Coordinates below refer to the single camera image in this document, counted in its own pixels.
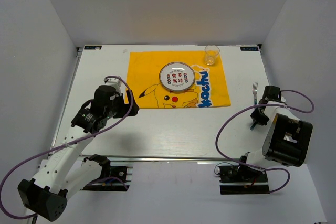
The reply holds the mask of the white patterned plate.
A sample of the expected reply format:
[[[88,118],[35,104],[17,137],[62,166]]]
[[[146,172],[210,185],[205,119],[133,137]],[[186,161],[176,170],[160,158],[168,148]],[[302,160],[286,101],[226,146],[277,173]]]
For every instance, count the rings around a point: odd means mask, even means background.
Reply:
[[[195,72],[185,63],[172,62],[160,70],[159,80],[166,89],[181,92],[191,88],[195,83]]]

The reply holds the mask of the yellow pikachu cloth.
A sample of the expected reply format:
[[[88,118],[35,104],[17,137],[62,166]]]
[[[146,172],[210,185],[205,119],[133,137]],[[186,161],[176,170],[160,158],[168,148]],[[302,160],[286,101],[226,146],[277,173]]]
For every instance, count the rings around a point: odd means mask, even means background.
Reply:
[[[210,108],[230,106],[222,61],[208,66],[203,51],[131,52],[127,83],[142,109]],[[160,70],[168,63],[185,63],[195,72],[191,88],[174,92],[163,87]]]

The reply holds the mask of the clear glass cup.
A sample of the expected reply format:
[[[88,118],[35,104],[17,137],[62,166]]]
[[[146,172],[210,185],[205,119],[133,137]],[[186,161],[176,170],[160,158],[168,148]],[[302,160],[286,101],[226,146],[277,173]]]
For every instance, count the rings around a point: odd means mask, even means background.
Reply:
[[[212,66],[216,63],[216,60],[220,54],[220,49],[216,45],[207,45],[204,49],[204,62],[208,66]]]

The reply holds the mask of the knife with blue handle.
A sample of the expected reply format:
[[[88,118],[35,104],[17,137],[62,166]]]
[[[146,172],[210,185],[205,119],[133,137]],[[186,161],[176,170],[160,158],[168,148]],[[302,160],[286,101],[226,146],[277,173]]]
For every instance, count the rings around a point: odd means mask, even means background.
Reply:
[[[254,122],[254,123],[251,125],[250,130],[253,130],[253,129],[255,128],[256,124],[257,124],[257,123]]]

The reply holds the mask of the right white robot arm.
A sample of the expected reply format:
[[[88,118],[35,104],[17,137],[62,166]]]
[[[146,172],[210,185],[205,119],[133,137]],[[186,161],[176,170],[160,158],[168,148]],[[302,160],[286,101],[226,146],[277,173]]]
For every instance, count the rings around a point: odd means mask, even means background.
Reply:
[[[262,105],[250,117],[253,125],[268,126],[269,130],[261,149],[247,152],[240,158],[238,177],[247,182],[256,175],[256,169],[276,165],[300,167],[307,155],[313,125],[294,116],[287,107],[279,87],[266,86]]]

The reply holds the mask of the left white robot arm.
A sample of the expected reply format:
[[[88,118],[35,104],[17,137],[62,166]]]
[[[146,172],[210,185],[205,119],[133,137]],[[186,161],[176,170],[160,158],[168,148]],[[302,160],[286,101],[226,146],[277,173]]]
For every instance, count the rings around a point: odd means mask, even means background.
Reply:
[[[72,174],[70,169],[92,140],[103,131],[109,119],[135,116],[139,107],[131,90],[128,103],[117,85],[100,85],[94,98],[85,102],[71,121],[68,136],[80,138],[77,143],[65,143],[54,152],[47,163],[32,177],[23,179],[18,192],[24,206],[53,222],[57,220],[68,200],[88,185],[111,179],[110,160],[98,154],[85,158],[82,166]]]

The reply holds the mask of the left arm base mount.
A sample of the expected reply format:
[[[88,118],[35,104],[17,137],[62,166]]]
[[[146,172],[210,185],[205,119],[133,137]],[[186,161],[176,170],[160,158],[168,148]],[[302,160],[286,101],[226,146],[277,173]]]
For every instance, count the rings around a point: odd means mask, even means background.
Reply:
[[[132,181],[133,165],[130,162],[112,162],[108,176],[86,185],[83,191],[127,192]]]

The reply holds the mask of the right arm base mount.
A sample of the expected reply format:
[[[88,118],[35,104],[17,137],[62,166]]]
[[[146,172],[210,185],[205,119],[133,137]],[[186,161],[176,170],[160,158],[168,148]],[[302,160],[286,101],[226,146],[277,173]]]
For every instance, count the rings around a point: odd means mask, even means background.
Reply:
[[[221,195],[270,194],[266,172],[222,162],[215,166],[214,173],[219,178]]]

